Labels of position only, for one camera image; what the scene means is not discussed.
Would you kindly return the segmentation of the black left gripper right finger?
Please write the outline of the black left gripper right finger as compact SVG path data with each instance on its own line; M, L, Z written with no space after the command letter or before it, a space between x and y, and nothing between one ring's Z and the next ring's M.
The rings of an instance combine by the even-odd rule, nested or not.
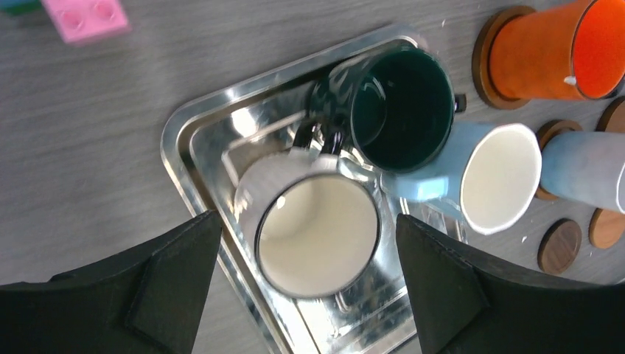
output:
M544 274L410 215L396 242L424 353L622 353L624 285Z

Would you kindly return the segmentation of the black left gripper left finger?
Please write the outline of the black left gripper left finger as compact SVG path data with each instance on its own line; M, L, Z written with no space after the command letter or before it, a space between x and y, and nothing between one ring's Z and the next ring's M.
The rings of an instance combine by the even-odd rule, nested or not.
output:
M204 212L46 282L1 287L3 353L190 353L221 222Z

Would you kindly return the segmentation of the dark walnut coaster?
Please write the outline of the dark walnut coaster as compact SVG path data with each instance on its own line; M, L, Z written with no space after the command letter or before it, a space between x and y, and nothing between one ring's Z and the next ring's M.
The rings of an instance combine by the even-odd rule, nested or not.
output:
M538 252L537 264L541 271L558 275L570 268L582 244L582 230L571 219L562 218L544 234Z

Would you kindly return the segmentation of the light blue mug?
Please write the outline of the light blue mug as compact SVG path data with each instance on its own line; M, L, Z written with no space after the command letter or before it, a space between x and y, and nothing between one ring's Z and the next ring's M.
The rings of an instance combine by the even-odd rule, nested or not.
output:
M383 173L380 187L493 235L525 214L541 170L537 138L527 125L456 121L434 160L412 173Z

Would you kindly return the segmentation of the light wooden coaster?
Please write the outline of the light wooden coaster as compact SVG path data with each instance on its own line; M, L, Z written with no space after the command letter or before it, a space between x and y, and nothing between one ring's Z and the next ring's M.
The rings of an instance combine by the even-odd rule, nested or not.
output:
M624 233L624 214L608 209L596 209L590 220L588 237L599 249L614 246Z

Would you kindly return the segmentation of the white mug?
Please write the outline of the white mug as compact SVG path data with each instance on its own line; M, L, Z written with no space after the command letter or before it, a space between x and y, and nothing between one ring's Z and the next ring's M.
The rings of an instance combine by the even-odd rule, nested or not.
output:
M366 188L339 172L339 158L294 148L254 162L234 211L262 276L296 298L339 292L363 272L380 238Z

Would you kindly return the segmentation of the small white cup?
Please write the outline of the small white cup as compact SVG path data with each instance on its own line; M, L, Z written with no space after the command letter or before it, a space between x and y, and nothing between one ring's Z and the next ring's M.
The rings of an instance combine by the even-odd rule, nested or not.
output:
M569 131L542 151L540 186L592 207L624 213L624 135Z

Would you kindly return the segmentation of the orange translucent cup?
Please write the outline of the orange translucent cup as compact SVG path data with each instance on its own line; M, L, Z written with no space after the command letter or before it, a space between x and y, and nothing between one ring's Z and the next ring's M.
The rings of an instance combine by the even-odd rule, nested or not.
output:
M489 53L495 90L517 100L599 100L624 77L624 2L572 1L517 15Z

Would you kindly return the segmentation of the metal tray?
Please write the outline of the metal tray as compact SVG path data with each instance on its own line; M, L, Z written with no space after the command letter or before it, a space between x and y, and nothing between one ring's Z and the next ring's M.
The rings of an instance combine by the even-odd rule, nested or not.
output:
M431 206L385 196L377 171L350 147L339 170L373 197L381 230L371 262L348 288L316 299L280 293L265 281L238 223L240 177L256 160L291 146L315 82L354 56L409 46L428 49L413 27L391 24L192 100L164 127L164 166L193 215L211 209L221 217L218 262L271 353L392 353L415 341L395 243L398 214L466 240L462 223Z

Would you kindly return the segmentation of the dark green mug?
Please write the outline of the dark green mug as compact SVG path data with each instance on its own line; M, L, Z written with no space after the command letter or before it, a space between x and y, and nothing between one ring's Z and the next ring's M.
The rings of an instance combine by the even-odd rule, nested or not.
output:
M430 53L380 50L345 60L315 84L293 144L308 148L320 128L324 154L354 147L382 171L411 173L438 156L466 108L466 95L454 92Z

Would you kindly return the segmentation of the colourful block puzzle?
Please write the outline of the colourful block puzzle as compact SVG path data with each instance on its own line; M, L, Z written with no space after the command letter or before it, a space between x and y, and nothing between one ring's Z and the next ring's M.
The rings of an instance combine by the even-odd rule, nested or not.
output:
M2 1L1 11L8 15L45 9L63 42L82 45L131 31L120 1L114 0L40 0Z

